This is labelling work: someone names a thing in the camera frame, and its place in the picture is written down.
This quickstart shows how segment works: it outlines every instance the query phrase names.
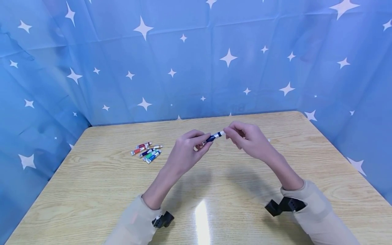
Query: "hand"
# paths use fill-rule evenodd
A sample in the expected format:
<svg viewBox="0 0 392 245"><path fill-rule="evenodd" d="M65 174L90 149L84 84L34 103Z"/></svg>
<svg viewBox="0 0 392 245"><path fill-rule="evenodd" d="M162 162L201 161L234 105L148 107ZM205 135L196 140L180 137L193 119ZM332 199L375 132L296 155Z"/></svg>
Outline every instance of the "hand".
<svg viewBox="0 0 392 245"><path fill-rule="evenodd" d="M175 178L180 178L188 172L210 149L212 142L207 142L210 133L203 133L199 130L191 130L179 137L164 166Z"/></svg>
<svg viewBox="0 0 392 245"><path fill-rule="evenodd" d="M253 124L234 121L224 128L226 139L231 139L238 149L265 163L279 156L277 150L268 142L260 128Z"/></svg>

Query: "forearm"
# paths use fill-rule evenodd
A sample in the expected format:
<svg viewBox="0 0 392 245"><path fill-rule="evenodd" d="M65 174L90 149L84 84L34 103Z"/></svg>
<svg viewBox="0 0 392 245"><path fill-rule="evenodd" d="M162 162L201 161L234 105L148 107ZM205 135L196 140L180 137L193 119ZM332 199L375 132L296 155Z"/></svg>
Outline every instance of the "forearm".
<svg viewBox="0 0 392 245"><path fill-rule="evenodd" d="M273 153L266 164L275 173L285 190L294 191L303 187L303 179L294 172L286 159L277 151Z"/></svg>
<svg viewBox="0 0 392 245"><path fill-rule="evenodd" d="M159 209L170 189L179 178L180 176L174 175L170 169L163 167L153 183L142 195L145 204L152 210Z"/></svg>
<svg viewBox="0 0 392 245"><path fill-rule="evenodd" d="M123 212L105 244L147 245L156 231L152 221L162 214L162 202L178 179L163 167L146 192Z"/></svg>
<svg viewBox="0 0 392 245"><path fill-rule="evenodd" d="M306 204L305 208L294 213L294 217L314 244L359 244L352 232L336 216L325 195L314 183L299 177L281 154L278 153L266 164L281 182L282 195Z"/></svg>

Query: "right hand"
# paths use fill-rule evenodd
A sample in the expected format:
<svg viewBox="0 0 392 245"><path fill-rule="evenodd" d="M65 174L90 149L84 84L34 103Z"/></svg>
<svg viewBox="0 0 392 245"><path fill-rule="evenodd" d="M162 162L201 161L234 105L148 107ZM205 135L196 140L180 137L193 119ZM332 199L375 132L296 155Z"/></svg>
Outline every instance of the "right hand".
<svg viewBox="0 0 392 245"><path fill-rule="evenodd" d="M265 163L273 161L279 153L268 142L260 128L253 124L234 121L223 129L226 139L231 139L238 149Z"/></svg>

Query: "finger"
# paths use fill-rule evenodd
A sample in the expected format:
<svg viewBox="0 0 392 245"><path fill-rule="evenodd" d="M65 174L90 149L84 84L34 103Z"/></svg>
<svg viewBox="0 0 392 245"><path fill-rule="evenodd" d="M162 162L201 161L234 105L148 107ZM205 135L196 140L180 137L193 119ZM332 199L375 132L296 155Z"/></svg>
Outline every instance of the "finger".
<svg viewBox="0 0 392 245"><path fill-rule="evenodd" d="M242 144L244 143L245 139L238 134L237 131L232 129L231 127L226 127L223 129L223 131L230 137L230 139L237 145L237 147L242 147Z"/></svg>
<svg viewBox="0 0 392 245"><path fill-rule="evenodd" d="M230 125L229 125L229 128L235 129L237 132L238 131L246 132L246 129L248 127L249 127L248 123L243 123L240 121L232 121L232 123L230 123Z"/></svg>
<svg viewBox="0 0 392 245"><path fill-rule="evenodd" d="M207 142L207 144L205 144L200 150L195 152L197 159L200 160L204 156L204 154L207 153L211 146L212 142Z"/></svg>
<svg viewBox="0 0 392 245"><path fill-rule="evenodd" d="M203 147L203 145L196 145L196 149L200 150Z"/></svg>
<svg viewBox="0 0 392 245"><path fill-rule="evenodd" d="M211 136L211 133L207 133L205 135L201 135L199 137L195 137L190 139L193 145L203 145L203 142L206 141Z"/></svg>
<svg viewBox="0 0 392 245"><path fill-rule="evenodd" d="M236 147L239 149L239 150L241 150L242 148L232 139L231 140L232 142L233 142L233 144L235 144L236 145Z"/></svg>
<svg viewBox="0 0 392 245"><path fill-rule="evenodd" d="M202 131L193 129L193 130L185 133L182 137L184 139L191 139L191 138L198 137L198 136L201 136L201 135L204 135L204 133Z"/></svg>

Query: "left hand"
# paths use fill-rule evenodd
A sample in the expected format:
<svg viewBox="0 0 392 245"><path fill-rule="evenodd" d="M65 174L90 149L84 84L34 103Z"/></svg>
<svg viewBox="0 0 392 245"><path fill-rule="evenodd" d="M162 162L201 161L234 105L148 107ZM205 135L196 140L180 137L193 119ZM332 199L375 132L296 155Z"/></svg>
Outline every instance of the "left hand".
<svg viewBox="0 0 392 245"><path fill-rule="evenodd" d="M207 142L203 145L203 142L210 136L210 133L205 134L202 131L193 129L179 137L163 168L179 179L210 149L212 142Z"/></svg>

